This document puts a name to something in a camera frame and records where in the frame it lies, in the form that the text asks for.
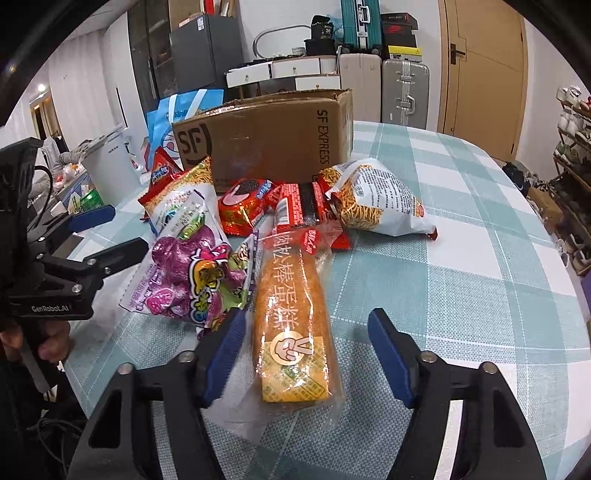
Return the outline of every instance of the teal suitcase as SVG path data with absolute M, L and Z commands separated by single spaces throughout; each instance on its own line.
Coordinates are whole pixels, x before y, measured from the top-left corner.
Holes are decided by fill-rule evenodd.
M 345 43 L 361 50 L 382 45 L 379 0 L 340 0 Z

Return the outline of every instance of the black box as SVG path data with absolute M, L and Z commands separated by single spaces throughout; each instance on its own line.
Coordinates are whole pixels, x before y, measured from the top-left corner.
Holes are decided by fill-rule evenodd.
M 381 14 L 380 19 L 382 23 L 390 25 L 406 25 L 412 30 L 418 30 L 417 20 L 409 13 L 403 12 L 399 14 Z
M 417 48 L 417 39 L 414 35 L 386 35 L 384 34 L 386 45 L 396 45 L 398 47 L 413 47 Z
M 227 88 L 226 72 L 243 65 L 236 17 L 202 15 L 170 33 L 178 92 Z

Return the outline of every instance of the wooden door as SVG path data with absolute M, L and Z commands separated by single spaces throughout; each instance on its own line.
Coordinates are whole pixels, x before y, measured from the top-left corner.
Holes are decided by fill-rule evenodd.
M 443 133 L 493 158 L 514 160 L 527 86 L 523 19 L 503 0 L 444 3 L 449 76 Z

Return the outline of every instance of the carrying handle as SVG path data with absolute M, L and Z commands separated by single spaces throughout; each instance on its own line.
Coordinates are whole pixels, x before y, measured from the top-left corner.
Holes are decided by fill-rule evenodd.
M 412 115 L 414 114 L 414 110 L 415 110 L 415 105 L 416 105 L 416 101 L 413 97 L 411 97 L 410 95 L 407 95 L 407 99 L 410 102 L 410 110 L 407 112 L 407 115 Z
M 371 23 L 371 12 L 367 5 L 359 5 L 358 7 L 359 23 Z

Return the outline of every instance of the blue gripper pad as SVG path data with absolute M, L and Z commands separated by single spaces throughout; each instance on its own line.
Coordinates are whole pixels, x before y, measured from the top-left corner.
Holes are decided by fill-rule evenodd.
M 395 398 L 414 408 L 418 384 L 416 356 L 420 349 L 413 338 L 396 330 L 383 309 L 373 309 L 368 335 Z
M 81 232 L 97 225 L 110 222 L 115 218 L 115 207 L 104 205 L 88 212 L 72 215 L 68 228 L 70 232 Z
M 210 406 L 213 401 L 222 396 L 226 382 L 238 352 L 242 347 L 242 341 L 246 333 L 246 309 L 231 309 L 215 332 L 210 332 L 202 340 L 203 350 L 198 345 L 197 357 L 205 357 L 207 371 L 205 376 L 205 389 L 202 392 L 202 400 L 205 407 Z M 220 338 L 214 340 L 214 335 L 219 334 Z M 208 337 L 214 340 L 207 344 Z

